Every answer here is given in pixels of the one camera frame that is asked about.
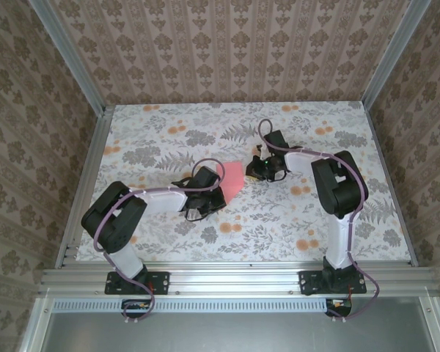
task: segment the ventilation slot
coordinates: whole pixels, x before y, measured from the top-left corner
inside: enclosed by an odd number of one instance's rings
[[[121,298],[61,298],[54,301],[52,312],[121,312],[121,305]],[[324,298],[158,298],[153,311],[160,313],[325,312],[326,300]],[[137,310],[128,309],[128,312],[137,312]]]

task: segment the floral tablecloth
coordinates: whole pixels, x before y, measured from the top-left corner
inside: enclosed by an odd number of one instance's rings
[[[201,158],[240,161],[246,168],[265,117],[290,145],[352,153],[370,191],[356,225],[356,259],[410,259],[360,102],[117,106],[93,201],[115,180],[132,188],[167,186]],[[143,217],[131,239],[138,255],[153,261],[322,259],[328,225],[311,175],[295,172],[276,183],[245,177],[244,183],[226,208],[205,220],[187,222],[179,213]],[[77,259],[103,259],[87,233]]]

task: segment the patterned wallpaper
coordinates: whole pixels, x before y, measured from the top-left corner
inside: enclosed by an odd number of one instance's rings
[[[370,114],[418,258],[434,267],[440,284],[440,0],[432,1]]]
[[[0,351],[54,265],[94,123],[27,1],[0,0]]]
[[[107,104],[360,100],[408,0],[50,0]]]

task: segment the robotic arm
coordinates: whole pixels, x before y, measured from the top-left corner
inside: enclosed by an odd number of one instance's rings
[[[366,200],[368,189],[352,155],[342,151],[334,154],[335,158],[323,158],[320,153],[303,153],[301,147],[290,148],[281,131],[271,131],[263,139],[268,142],[267,146],[257,146],[261,156],[253,157],[246,168],[246,175],[275,182],[283,180],[288,172],[313,174],[321,206],[328,213],[329,245],[323,258],[323,270],[301,271],[301,292],[307,295],[349,293],[351,287],[353,293],[366,293],[364,277],[348,255],[351,247],[350,220],[361,202],[359,183],[337,161],[346,163],[355,172],[363,185]]]
[[[116,181],[109,185],[84,214],[81,225],[95,240],[95,249],[105,252],[106,259],[115,269],[123,276],[143,284],[147,280],[147,268],[130,243],[142,216],[172,211],[186,212],[188,221],[204,219],[226,206],[223,192],[216,185],[217,181],[220,181],[219,175],[203,166],[195,176],[174,182],[175,187],[154,188],[128,197],[104,222],[104,218],[117,202],[131,192],[129,187]],[[196,213],[198,217],[194,218],[192,213]]]

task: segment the pink sponge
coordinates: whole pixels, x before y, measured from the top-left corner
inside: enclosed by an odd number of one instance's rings
[[[225,178],[221,183],[221,189],[225,197],[225,202],[228,204],[244,187],[244,172],[243,164],[240,161],[232,163],[223,163],[225,166]],[[223,175],[221,167],[217,165],[217,173],[220,177]]]

